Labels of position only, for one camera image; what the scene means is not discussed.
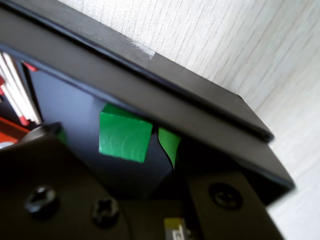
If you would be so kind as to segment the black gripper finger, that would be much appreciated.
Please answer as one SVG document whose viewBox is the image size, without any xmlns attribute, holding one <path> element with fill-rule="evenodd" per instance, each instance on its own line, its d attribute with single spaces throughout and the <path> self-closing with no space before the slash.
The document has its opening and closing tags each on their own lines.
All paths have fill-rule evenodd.
<svg viewBox="0 0 320 240">
<path fill-rule="evenodd" d="M 51 133 L 0 151 L 3 240 L 128 240 L 127 224 L 107 195 Z"/>
<path fill-rule="evenodd" d="M 177 232 L 195 240 L 281 240 L 262 200 L 268 187 L 228 154 L 169 130 L 158 141 L 173 171 L 164 192 L 180 201 Z"/>
</svg>

